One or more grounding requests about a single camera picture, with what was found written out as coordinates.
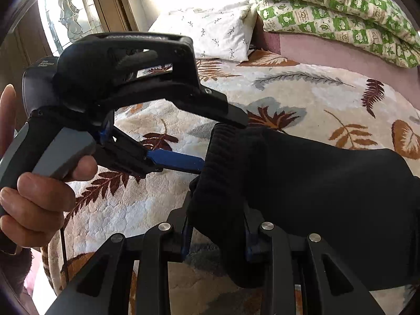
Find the finger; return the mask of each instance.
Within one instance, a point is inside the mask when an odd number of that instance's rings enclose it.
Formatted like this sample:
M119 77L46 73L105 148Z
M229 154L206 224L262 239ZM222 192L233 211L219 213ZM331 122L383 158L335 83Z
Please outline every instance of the finger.
M16 117L16 92L9 84L0 98L0 157L13 141Z
M45 233L28 230L11 216L2 216L0 218L0 229L7 237L21 247L42 247L48 245L56 233L56 231Z
M19 177L18 191L22 197L53 212L69 212L76 202L74 191L69 185L51 177L28 172Z
M59 230L64 222L62 212L47 211L9 187L1 190L0 203L10 216L28 230L52 232Z
M98 165L93 156L84 156L80 159L75 170L65 181L89 181L98 171Z

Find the handle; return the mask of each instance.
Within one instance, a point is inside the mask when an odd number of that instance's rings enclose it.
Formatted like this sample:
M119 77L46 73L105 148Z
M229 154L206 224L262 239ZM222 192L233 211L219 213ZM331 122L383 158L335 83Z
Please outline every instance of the handle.
M65 128L42 117L29 118L0 161L0 190L17 188L21 174L32 172L62 180L96 142L86 131ZM0 217L7 214L0 206ZM16 253L16 244L0 231L0 250Z

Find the black device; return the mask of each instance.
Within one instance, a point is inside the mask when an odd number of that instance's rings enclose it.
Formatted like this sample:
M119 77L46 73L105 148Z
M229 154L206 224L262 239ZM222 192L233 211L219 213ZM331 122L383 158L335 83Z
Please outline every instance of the black device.
M138 70L167 64L172 71L136 78ZM165 98L179 109L233 126L248 122L224 94L200 84L192 40L177 35L89 35L60 58L29 67L22 94L29 118L1 160L0 188L16 188L24 172L61 180L88 154L103 167L142 177L163 168L200 171L201 159L151 152L117 129L114 111L123 106ZM0 249L13 254L16 245L0 235Z
M136 77L138 70L167 64L172 71ZM179 109L234 127L248 122L224 94L201 85L192 40L176 35L89 35L60 58L44 58L29 67L23 96L29 119L0 162L0 188L15 188L27 171L63 179L86 154L101 166L131 175L144 177L163 168L200 173L201 159L161 149L150 152L117 129L114 111L120 107L165 98ZM126 314L134 260L141 261L136 313L170 314L167 262L182 262L188 254L193 227L186 208L191 197L189 192L182 208L143 235L112 235L47 314ZM288 235L248 207L244 222L244 255L265 266L262 315L294 315L297 283L305 315L384 314L320 236ZM0 248L12 254L16 245L3 235Z

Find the white pillow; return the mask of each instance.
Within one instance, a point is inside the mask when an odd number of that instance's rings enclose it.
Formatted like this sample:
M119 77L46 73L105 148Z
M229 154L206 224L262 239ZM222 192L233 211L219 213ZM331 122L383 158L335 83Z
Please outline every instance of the white pillow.
M249 0L220 9L187 8L159 15L149 32L181 34L192 38L195 57L243 62L257 18Z

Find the silver bolt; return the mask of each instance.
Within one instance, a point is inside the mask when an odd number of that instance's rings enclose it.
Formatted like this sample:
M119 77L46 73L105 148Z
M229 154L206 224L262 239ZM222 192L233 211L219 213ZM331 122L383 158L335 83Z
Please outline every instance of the silver bolt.
M124 239L124 236L121 233L116 233L111 237L111 242L119 243Z
M263 230L271 231L274 228L274 224L268 221L265 221L264 223L261 224L261 227Z
M311 240L311 242L318 243L319 241L321 241L321 236L318 233L311 233L309 235L309 239Z
M161 231L167 231L171 228L171 224L170 223L161 223L161 224L159 224L158 228Z

